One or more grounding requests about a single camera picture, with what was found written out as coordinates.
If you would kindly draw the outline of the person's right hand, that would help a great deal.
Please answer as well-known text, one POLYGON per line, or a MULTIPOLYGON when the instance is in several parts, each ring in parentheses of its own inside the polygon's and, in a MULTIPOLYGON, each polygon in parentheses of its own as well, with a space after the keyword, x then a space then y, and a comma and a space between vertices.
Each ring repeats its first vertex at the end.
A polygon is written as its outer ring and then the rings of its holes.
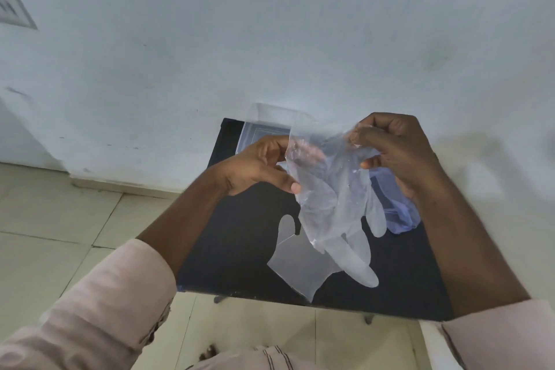
POLYGON ((419 207, 436 205, 445 173, 415 116, 374 112, 350 132, 353 145, 369 147, 382 156, 401 190, 419 207))

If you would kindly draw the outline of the person's left hand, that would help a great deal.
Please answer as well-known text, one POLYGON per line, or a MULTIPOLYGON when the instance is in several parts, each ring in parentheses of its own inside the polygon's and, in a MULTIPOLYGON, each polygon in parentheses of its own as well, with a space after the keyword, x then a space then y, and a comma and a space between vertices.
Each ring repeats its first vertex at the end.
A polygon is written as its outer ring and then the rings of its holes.
POLYGON ((264 136, 239 154, 218 163, 213 170, 214 180, 229 196, 246 191, 254 184, 271 184, 270 168, 286 161, 289 144, 290 137, 286 135, 264 136))

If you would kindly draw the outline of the clear plastic glove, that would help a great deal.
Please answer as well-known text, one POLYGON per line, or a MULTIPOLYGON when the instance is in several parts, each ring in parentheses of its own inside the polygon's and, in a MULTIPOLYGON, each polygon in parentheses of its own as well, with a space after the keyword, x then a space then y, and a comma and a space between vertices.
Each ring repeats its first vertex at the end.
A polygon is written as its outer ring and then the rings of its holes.
POLYGON ((328 253, 314 248, 303 227, 295 233, 295 220, 289 214, 281 217, 275 251, 267 265, 309 303, 330 275, 341 272, 328 253))
POLYGON ((375 288, 378 276, 370 267, 371 252, 362 230, 362 218, 377 237, 387 230, 384 208, 361 163, 377 151, 353 143, 352 130, 324 124, 297 113, 293 119, 285 161, 300 184, 296 195, 299 219, 308 241, 328 254, 338 267, 359 284, 375 288))

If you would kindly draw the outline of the person's right forearm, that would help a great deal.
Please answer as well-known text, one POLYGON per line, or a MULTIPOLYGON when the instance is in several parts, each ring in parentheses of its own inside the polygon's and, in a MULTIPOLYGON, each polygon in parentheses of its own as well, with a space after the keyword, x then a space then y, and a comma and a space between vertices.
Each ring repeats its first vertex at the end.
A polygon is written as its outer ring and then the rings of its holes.
POLYGON ((436 156, 414 201, 455 318, 441 324, 465 370, 555 370, 555 312, 532 299, 436 156))

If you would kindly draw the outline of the person's left forearm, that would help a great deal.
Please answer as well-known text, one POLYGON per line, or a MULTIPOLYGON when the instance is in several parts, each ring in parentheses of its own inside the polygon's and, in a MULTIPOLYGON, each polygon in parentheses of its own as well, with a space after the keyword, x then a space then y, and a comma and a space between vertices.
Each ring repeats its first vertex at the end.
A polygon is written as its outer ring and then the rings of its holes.
POLYGON ((229 190, 222 165, 203 172, 37 323, 0 344, 0 370, 130 370, 167 318, 176 273, 229 190))

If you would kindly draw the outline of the blue plastic glove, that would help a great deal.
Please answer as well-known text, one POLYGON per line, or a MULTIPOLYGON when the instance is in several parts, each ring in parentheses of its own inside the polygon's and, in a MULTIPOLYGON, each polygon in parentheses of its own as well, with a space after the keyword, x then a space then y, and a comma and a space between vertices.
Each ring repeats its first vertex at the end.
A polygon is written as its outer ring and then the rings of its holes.
POLYGON ((369 171, 371 186, 385 212, 387 229, 395 234, 403 234, 415 229, 421 223, 416 206, 401 190, 392 171, 376 168, 369 171))

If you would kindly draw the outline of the clear plastic packet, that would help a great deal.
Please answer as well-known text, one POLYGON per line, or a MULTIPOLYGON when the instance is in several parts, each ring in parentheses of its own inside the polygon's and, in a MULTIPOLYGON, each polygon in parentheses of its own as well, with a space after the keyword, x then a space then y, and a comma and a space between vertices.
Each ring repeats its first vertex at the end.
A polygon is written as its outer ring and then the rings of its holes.
POLYGON ((254 103, 247 113, 235 153, 239 154, 263 136, 288 136, 292 127, 312 121, 315 121, 313 116, 299 110, 254 103))

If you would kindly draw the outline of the pink striped garment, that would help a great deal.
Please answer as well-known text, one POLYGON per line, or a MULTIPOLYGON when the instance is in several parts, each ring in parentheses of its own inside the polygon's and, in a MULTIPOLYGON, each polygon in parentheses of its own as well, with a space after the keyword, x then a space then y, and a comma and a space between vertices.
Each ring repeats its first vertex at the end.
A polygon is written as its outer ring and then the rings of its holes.
POLYGON ((217 352, 184 370, 329 370, 298 358, 277 345, 217 352))

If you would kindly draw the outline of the white wall vent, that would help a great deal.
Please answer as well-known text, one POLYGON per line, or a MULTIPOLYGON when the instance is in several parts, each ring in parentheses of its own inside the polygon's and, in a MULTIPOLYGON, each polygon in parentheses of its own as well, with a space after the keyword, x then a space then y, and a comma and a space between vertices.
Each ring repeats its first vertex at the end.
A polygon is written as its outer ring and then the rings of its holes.
POLYGON ((0 0, 0 23, 38 30, 21 0, 0 0))

